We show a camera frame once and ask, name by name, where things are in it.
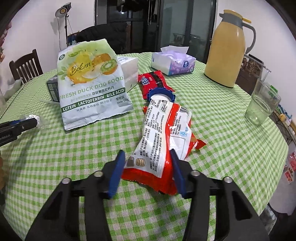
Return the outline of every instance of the barcode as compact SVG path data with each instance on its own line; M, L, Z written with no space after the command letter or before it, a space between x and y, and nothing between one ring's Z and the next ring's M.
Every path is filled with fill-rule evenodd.
M53 90L54 90L54 88L52 87L52 84L48 84L48 89L49 89L50 91L53 91Z
M54 92L54 91L50 91L50 94L52 95L52 99L53 99L54 101L57 101L57 97L56 97L56 95L55 95L55 92Z
M186 110L186 109L183 108L182 106L180 106L179 112L184 112L184 113L186 113L187 115L189 115L188 110Z

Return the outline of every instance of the dog food bag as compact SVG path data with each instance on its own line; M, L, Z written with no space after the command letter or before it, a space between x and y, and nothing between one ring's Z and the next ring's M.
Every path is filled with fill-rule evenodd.
M184 160L192 148L205 145L190 130L191 112L166 100L151 100L145 114L142 139L125 164L122 178L174 195L173 166L169 150Z
M133 109L120 63L106 39L61 51L57 74L65 130Z

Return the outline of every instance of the blue bottle cap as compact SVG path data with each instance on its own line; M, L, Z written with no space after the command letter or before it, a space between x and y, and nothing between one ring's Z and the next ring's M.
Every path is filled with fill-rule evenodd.
M176 96L173 94L172 91L167 90L166 88L159 88L159 87L149 90L149 93L147 94L147 100L149 102L151 101L151 97L153 95L162 95L161 99L164 98L166 100L169 100L170 102L175 102L175 98L176 98Z

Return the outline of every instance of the metal screw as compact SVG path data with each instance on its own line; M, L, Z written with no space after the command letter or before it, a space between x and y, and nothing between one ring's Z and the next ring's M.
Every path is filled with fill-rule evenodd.
M224 177L223 180L226 183L231 183L232 182L232 178L231 177Z
M192 176L198 177L198 176L200 175L200 172L197 171L197 170L193 170L193 171L191 171L190 174L191 174Z
M71 181L71 179L66 177L62 180L62 184L68 184L68 183L70 183L70 181Z
M96 171L96 172L94 173L94 176L95 176L95 177L101 177L101 176L103 176L103 172L102 172L102 171Z

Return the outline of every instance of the tissue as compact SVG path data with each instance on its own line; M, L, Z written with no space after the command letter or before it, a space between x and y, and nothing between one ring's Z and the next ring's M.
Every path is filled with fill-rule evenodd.
M151 67L168 76L193 72L196 58L186 54L188 48L176 46L161 48L161 52L152 53Z

